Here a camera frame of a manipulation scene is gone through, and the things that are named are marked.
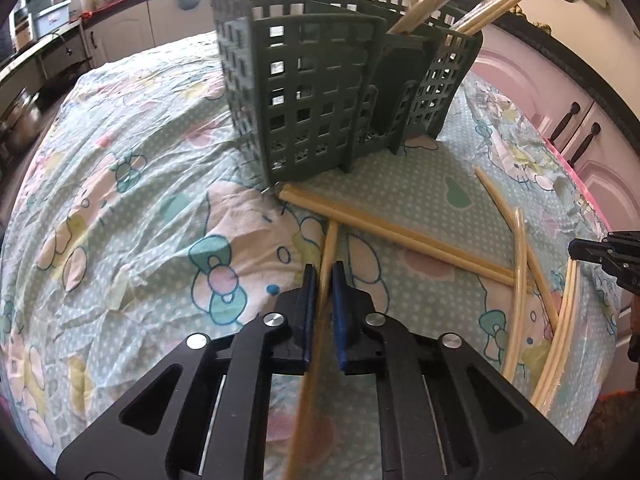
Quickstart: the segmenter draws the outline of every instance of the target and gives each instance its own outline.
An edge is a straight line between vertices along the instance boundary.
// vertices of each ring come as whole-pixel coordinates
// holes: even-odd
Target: white cabinet
[[[210,0],[150,0],[156,46],[214,30]]]
[[[85,31],[85,38],[95,67],[153,48],[146,2],[95,23]]]
[[[593,99],[557,66],[511,34],[494,25],[485,27],[482,34],[482,49],[472,72],[513,101],[544,137],[551,137],[566,118],[554,141],[562,148],[582,123]]]
[[[598,105],[591,107],[562,155],[613,231],[640,230],[640,160]]]

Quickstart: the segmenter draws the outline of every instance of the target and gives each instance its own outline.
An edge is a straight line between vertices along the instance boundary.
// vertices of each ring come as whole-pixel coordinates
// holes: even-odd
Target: wire
[[[73,54],[73,51],[69,48],[68,44],[66,44],[66,40],[65,40],[65,38],[63,38],[63,37],[60,35],[60,33],[59,33],[58,31],[56,31],[56,30],[54,30],[54,31],[52,32],[52,34],[55,34],[57,37],[59,37],[59,38],[62,40],[62,43],[64,43],[64,44],[65,44],[65,52],[66,52],[66,54],[67,54],[68,56],[71,56],[71,55]]]

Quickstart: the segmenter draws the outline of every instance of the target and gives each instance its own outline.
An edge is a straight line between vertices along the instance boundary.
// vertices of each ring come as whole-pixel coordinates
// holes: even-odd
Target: polka dot fabric
[[[505,97],[469,75],[437,141],[357,160],[302,185],[511,267],[513,237],[473,173],[520,206],[561,299],[566,247],[606,231],[589,198]],[[319,265],[324,220],[277,203],[241,150],[213,34],[80,79],[31,164],[2,247],[1,395],[53,468],[115,399],[193,332],[234,333]],[[348,282],[410,330],[457,332],[496,368],[510,288],[364,232],[341,229]],[[578,437],[614,351],[620,291],[580,265],[577,329],[550,420]],[[515,386],[530,396],[551,332],[527,298]],[[332,356],[318,395],[309,478],[381,479],[375,381]],[[281,478],[300,379],[272,383],[265,476]]]

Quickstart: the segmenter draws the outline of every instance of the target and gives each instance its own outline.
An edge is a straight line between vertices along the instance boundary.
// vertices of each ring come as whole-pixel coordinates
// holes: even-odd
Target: utensil holder
[[[211,0],[241,149],[268,184],[437,137],[482,44],[445,6],[386,34],[407,0]]]

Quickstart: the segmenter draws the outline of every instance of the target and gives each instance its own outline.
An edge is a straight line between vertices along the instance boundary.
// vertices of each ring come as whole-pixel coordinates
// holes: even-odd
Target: metal screw
[[[442,344],[447,348],[460,348],[462,346],[462,338],[458,334],[450,332],[442,336]]]
[[[280,326],[284,323],[284,316],[277,312],[270,312],[262,318],[262,322],[266,326]]]
[[[187,338],[187,346],[191,348],[191,350],[200,350],[207,345],[207,336],[204,334],[191,334]]]
[[[382,326],[386,322],[386,317],[379,312],[372,312],[371,314],[367,314],[364,322],[371,326]]]

